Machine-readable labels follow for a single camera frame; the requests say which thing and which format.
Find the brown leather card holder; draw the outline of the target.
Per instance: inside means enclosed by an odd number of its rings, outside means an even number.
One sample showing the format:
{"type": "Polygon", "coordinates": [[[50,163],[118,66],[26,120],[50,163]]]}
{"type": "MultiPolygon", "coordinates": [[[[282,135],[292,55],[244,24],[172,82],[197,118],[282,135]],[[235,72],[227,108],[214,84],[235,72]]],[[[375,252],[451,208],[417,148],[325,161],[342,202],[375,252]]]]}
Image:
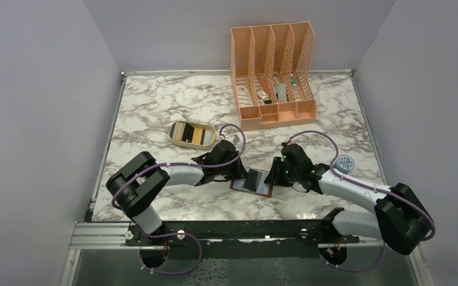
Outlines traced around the brown leather card holder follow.
{"type": "Polygon", "coordinates": [[[248,168],[247,172],[249,177],[231,181],[230,189],[262,197],[272,197],[273,186],[265,183],[265,179],[270,174],[269,171],[248,168]]]}

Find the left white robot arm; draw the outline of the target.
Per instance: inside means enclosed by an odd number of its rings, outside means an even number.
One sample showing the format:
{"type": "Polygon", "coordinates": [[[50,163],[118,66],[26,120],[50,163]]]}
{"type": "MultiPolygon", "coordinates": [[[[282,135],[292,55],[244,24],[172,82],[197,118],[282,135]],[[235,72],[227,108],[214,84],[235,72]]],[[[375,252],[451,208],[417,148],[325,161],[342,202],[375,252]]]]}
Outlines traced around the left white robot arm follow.
{"type": "Polygon", "coordinates": [[[226,180],[248,177],[236,150],[239,137],[222,139],[213,149],[185,162],[157,161],[149,152],[138,153],[106,182],[112,204],[141,227],[141,237],[151,245],[163,239],[163,221],[151,206],[166,186],[206,185],[223,176],[226,180]]]}

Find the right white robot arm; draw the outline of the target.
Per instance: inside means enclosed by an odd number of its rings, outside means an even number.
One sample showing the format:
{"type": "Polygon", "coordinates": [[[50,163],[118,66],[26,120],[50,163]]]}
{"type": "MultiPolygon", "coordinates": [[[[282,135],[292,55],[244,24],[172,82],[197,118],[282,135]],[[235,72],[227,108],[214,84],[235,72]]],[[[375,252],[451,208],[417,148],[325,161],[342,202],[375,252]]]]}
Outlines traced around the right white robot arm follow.
{"type": "Polygon", "coordinates": [[[274,157],[266,184],[298,183],[307,192],[338,197],[364,209],[342,210],[324,222],[320,234],[325,241],[359,235],[383,240],[397,253],[408,255],[433,233],[432,218],[408,185],[370,185],[327,164],[312,163],[298,144],[283,144],[281,154],[274,157]]]}

